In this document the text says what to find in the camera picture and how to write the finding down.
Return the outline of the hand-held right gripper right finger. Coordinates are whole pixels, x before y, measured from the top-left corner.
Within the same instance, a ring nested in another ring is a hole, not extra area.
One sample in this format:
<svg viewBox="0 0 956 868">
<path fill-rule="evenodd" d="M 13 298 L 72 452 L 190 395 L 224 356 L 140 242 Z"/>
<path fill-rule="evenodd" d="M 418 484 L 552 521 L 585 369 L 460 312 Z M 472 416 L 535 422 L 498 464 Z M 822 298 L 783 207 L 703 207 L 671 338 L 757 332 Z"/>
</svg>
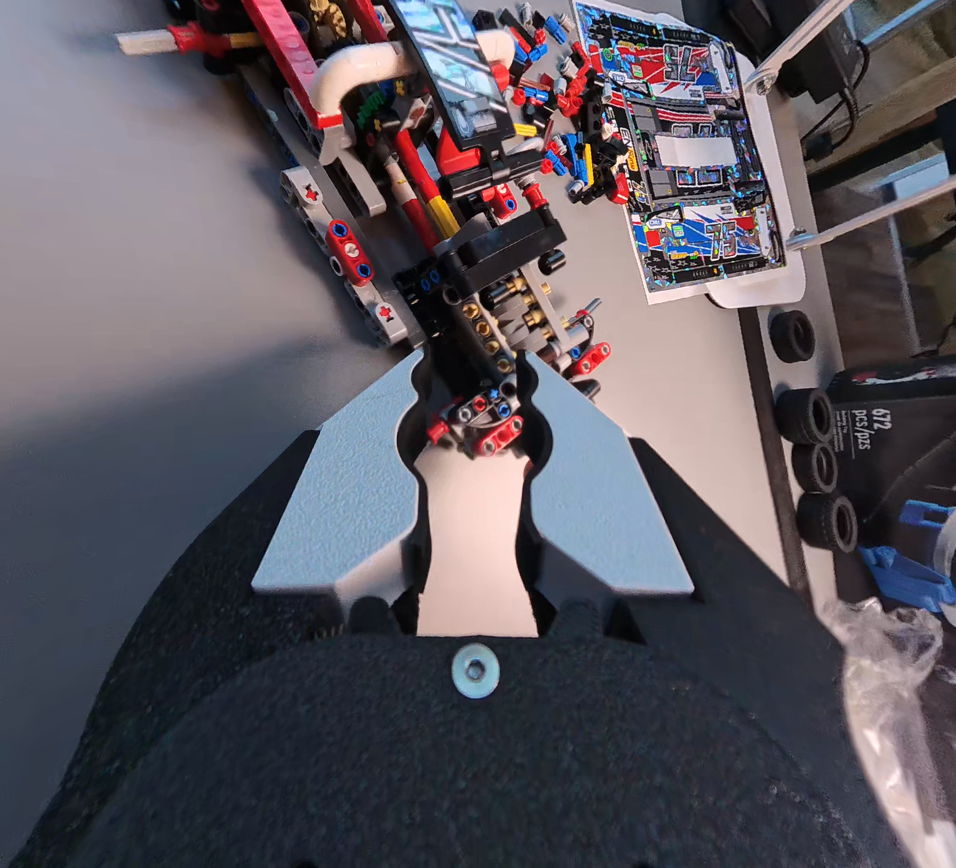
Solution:
<svg viewBox="0 0 956 868">
<path fill-rule="evenodd" d="M 535 626 L 568 603 L 588 603 L 602 629 L 628 602 L 685 601 L 695 592 L 625 431 L 532 354 L 518 360 L 530 461 L 515 554 Z"/>
</svg>

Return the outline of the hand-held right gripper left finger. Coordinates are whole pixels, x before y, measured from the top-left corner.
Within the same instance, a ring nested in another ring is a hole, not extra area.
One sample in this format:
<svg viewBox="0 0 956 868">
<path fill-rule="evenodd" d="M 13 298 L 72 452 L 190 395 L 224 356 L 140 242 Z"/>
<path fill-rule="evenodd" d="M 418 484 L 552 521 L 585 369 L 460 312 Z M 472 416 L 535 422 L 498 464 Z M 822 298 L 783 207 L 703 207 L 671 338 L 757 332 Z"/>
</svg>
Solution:
<svg viewBox="0 0 956 868">
<path fill-rule="evenodd" d="M 328 596 L 348 619 L 381 599 L 402 630 L 419 626 L 431 562 L 427 490 L 432 356 L 414 351 L 329 417 L 294 485 L 251 588 Z"/>
</svg>

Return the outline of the lego race car model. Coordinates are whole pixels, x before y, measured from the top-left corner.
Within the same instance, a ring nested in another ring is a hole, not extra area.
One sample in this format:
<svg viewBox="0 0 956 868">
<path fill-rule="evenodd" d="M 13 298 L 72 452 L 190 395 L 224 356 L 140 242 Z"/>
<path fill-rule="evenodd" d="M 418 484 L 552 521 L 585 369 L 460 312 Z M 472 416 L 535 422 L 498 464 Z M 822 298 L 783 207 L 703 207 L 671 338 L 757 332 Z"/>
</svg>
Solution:
<svg viewBox="0 0 956 868">
<path fill-rule="evenodd" d="M 161 1 L 172 24 L 117 35 L 119 48 L 196 53 L 239 78 L 288 164 L 284 199 L 376 338 L 431 352 L 450 397 L 432 444 L 515 447 L 522 354 L 598 393 L 599 300 L 566 319 L 549 299 L 566 235 L 537 155 L 515 151 L 507 32 L 476 32 L 458 0 L 280 0 L 317 63 L 313 107 L 341 107 L 340 126 L 316 130 L 240 0 Z"/>
</svg>

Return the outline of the black lego box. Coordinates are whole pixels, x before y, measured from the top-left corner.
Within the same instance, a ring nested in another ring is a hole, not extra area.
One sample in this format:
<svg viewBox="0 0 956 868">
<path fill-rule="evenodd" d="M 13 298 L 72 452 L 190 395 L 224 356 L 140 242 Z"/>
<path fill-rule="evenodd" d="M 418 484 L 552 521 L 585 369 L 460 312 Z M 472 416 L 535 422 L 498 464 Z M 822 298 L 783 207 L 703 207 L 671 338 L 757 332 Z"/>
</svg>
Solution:
<svg viewBox="0 0 956 868">
<path fill-rule="evenodd" d="M 847 368 L 827 392 L 871 589 L 954 626 L 954 355 Z"/>
</svg>

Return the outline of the pile of mixed lego pieces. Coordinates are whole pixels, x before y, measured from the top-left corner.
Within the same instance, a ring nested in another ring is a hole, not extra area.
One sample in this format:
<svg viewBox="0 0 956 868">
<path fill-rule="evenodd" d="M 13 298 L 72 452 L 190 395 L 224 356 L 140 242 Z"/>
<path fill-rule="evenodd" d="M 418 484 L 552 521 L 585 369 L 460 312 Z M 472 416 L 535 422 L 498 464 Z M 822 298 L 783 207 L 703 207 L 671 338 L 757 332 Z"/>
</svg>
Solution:
<svg viewBox="0 0 956 868">
<path fill-rule="evenodd" d="M 507 32 L 514 54 L 502 86 L 518 111 L 515 151 L 537 155 L 539 174 L 567 180 L 567 196 L 589 205 L 601 198 L 624 206 L 631 197 L 628 146 L 611 121 L 597 54 L 586 54 L 568 13 L 543 14 L 527 3 L 516 10 L 476 10 L 476 32 Z"/>
</svg>

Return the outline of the black rubber tire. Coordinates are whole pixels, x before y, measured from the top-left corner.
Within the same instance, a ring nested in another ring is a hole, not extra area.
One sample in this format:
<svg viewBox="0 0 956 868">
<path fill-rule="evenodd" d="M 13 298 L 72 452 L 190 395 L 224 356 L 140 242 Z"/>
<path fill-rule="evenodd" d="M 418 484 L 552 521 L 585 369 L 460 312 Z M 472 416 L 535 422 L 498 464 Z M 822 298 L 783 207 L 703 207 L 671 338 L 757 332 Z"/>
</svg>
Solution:
<svg viewBox="0 0 956 868">
<path fill-rule="evenodd" d="M 836 490 L 838 461 L 829 443 L 794 444 L 791 463 L 795 481 L 803 492 L 830 494 Z"/>
<path fill-rule="evenodd" d="M 834 407 L 820 388 L 784 390 L 774 402 L 773 417 L 781 437 L 793 444 L 828 444 L 833 438 Z"/>
<path fill-rule="evenodd" d="M 796 504 L 795 520 L 801 539 L 813 548 L 844 553 L 856 549 L 857 516 L 844 495 L 804 492 Z"/>
<path fill-rule="evenodd" d="M 780 312 L 769 319 L 769 337 L 774 354 L 784 363 L 809 361 L 816 353 L 816 331 L 801 310 Z"/>
</svg>

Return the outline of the clear plastic bag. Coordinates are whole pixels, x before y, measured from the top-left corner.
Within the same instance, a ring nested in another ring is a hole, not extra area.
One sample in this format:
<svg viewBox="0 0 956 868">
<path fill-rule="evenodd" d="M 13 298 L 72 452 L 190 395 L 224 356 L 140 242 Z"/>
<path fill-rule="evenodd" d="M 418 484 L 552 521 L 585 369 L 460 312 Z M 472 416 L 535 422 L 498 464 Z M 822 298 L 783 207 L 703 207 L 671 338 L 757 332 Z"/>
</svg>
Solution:
<svg viewBox="0 0 956 868">
<path fill-rule="evenodd" d="M 843 705 L 854 750 L 910 866 L 955 865 L 954 733 L 934 734 L 926 685 L 939 681 L 943 626 L 877 598 L 832 600 L 821 620 L 843 647 Z"/>
</svg>

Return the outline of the holographic sticker sheet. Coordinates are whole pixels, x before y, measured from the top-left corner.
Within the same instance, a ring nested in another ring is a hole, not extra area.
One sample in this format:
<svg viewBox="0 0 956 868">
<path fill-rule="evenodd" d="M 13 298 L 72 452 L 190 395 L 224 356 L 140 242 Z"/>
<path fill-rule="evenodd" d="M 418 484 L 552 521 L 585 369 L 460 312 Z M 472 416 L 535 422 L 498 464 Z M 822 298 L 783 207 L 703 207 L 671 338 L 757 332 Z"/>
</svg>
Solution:
<svg viewBox="0 0 956 868">
<path fill-rule="evenodd" d="M 805 275 L 785 253 L 793 212 L 768 104 L 743 88 L 752 66 L 675 16 L 569 3 L 590 67 L 568 195 L 623 208 L 647 301 L 798 301 Z"/>
</svg>

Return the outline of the white stand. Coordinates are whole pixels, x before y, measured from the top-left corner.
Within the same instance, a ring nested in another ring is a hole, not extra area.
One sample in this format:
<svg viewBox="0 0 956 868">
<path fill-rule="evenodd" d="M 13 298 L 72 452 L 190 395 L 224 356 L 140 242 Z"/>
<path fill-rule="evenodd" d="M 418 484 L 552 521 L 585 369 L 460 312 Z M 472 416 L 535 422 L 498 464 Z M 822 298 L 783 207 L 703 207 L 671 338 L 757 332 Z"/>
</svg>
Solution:
<svg viewBox="0 0 956 868">
<path fill-rule="evenodd" d="M 796 221 L 788 178 L 793 177 L 795 187 L 805 192 L 809 190 L 808 178 L 804 165 L 796 164 L 799 147 L 794 133 L 778 130 L 773 119 L 774 95 L 784 67 L 813 50 L 817 42 L 826 42 L 831 26 L 843 18 L 855 1 L 819 0 L 814 10 L 803 14 L 801 22 L 748 73 L 741 86 L 747 109 L 752 112 L 757 147 L 767 155 L 769 197 L 780 219 L 785 265 L 778 270 L 709 284 L 709 299 L 717 307 L 743 311 L 794 304 L 804 297 L 806 290 L 804 253 L 954 192 L 955 178 L 950 175 L 926 190 L 881 205 L 830 229 L 818 230 L 815 221 Z"/>
</svg>

